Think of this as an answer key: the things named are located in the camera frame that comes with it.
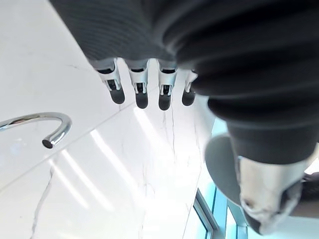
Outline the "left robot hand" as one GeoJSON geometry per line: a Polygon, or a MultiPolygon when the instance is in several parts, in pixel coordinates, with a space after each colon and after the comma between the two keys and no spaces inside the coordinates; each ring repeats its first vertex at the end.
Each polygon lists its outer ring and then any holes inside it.
{"type": "Polygon", "coordinates": [[[318,218],[319,3],[316,0],[54,0],[90,64],[135,70],[156,58],[193,70],[226,135],[205,150],[220,191],[258,234],[287,217],[318,218]]]}

